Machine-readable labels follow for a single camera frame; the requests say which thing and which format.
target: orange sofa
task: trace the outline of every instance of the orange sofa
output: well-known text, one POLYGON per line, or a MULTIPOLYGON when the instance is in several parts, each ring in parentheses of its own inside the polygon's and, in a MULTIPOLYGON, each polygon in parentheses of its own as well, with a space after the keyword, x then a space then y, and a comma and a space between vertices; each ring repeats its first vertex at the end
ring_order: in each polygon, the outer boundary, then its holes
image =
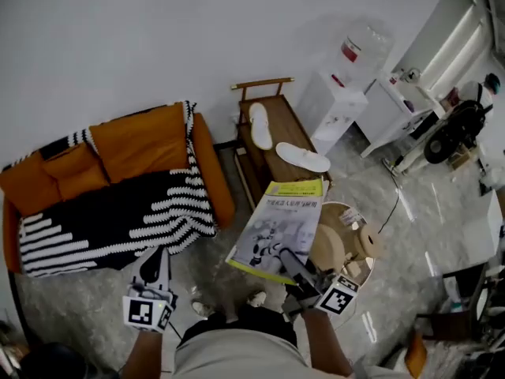
MULTIPOLYGON (((3 245, 10 271, 21 273, 18 227, 22 216, 123 179, 188 166, 182 103, 127 115, 88 131, 88 139, 84 131, 82 137, 75 133, 70 148, 59 151, 67 139, 63 138, 0 174, 5 194, 3 245), (86 142, 92 143, 99 156, 86 142), (55 149, 59 152, 53 156, 55 149)), ((234 218, 234 202, 202 114, 194 116, 193 147, 215 222, 226 228, 234 218)))

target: orange object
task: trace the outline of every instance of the orange object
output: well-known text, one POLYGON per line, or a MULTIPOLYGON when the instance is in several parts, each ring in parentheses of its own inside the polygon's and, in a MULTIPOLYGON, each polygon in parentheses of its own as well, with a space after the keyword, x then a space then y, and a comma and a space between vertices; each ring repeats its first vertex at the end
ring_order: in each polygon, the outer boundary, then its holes
POLYGON ((91 126, 112 183, 188 166, 182 103, 91 126))
POLYGON ((221 228, 228 227, 234 219, 235 203, 226 184, 218 156, 212 145, 211 134, 202 114, 195 114, 193 147, 216 221, 221 228))
POLYGON ((13 203, 7 198, 3 200, 3 255, 7 269, 21 274, 19 249, 17 247, 17 225, 19 214, 13 203))
POLYGON ((423 337, 419 332, 415 332, 405 355, 405 365, 413 378, 417 379, 421 375, 427 357, 428 351, 423 343, 423 337))
POLYGON ((68 148, 44 162, 43 169, 56 178, 64 201, 109 185, 100 160, 85 143, 68 148))
POLYGON ((0 188, 22 216, 33 215, 62 200, 56 180, 43 169, 38 151, 2 172, 0 188))

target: sofa armrest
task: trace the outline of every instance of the sofa armrest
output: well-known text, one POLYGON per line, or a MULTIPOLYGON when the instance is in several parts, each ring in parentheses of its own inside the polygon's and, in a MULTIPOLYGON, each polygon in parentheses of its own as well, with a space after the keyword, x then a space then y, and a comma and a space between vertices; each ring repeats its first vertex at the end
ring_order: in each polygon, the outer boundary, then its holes
POLYGON ((21 274, 19 248, 17 244, 17 226, 19 224, 19 212, 13 203, 6 197, 3 198, 3 254, 6 259, 7 269, 21 274))
POLYGON ((202 114, 195 114, 194 117, 193 146, 217 224, 224 229, 230 226, 233 221, 235 203, 224 178, 218 156, 215 154, 212 137, 202 114))

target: marble floor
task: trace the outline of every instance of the marble floor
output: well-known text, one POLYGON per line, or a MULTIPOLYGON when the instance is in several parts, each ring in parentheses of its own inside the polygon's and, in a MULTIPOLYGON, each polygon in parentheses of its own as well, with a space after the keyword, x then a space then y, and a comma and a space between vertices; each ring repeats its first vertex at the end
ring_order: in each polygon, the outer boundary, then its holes
MULTIPOLYGON (((335 185, 327 199, 355 206, 369 222, 381 226, 397 198, 396 186, 380 163, 383 156, 398 154, 398 146, 387 146, 362 159, 367 145, 361 132, 351 127, 328 153, 335 185)), ((237 205, 233 226, 212 239, 202 239, 172 260, 173 288, 178 308, 171 322, 183 333, 197 321, 189 301, 201 297, 221 305, 232 314, 234 306, 251 291, 267 289, 267 307, 277 310, 284 288, 227 265, 224 260, 245 226, 250 210, 238 179, 232 151, 219 153, 237 205)), ((398 178, 397 208, 383 229, 385 257, 376 262, 361 289, 356 307, 332 323, 348 358, 376 364, 404 341, 416 313, 432 310, 443 298, 442 272, 467 265, 462 247, 462 225, 467 209, 478 197, 475 165, 451 172, 445 164, 430 166, 416 175, 398 178), (376 330, 372 343, 362 316, 369 313, 376 330)), ((45 279, 17 277, 17 287, 28 325, 43 341, 60 341, 75 347, 91 360, 119 369, 136 338, 134 329, 122 323, 122 296, 131 268, 117 272, 102 270, 45 279)), ((309 358, 305 327, 295 328, 301 353, 309 358)), ((173 368, 178 338, 171 328, 163 337, 163 369, 173 368)), ((451 377, 461 353, 446 344, 431 344, 424 377, 451 377)))

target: magazine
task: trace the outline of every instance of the magazine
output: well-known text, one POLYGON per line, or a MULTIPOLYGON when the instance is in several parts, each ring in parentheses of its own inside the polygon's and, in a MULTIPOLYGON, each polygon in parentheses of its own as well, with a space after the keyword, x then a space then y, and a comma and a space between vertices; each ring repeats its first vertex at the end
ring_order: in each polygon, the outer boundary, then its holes
POLYGON ((254 275, 294 284, 281 273, 279 251, 288 247, 305 264, 323 206, 322 178, 271 182, 226 262, 254 275))

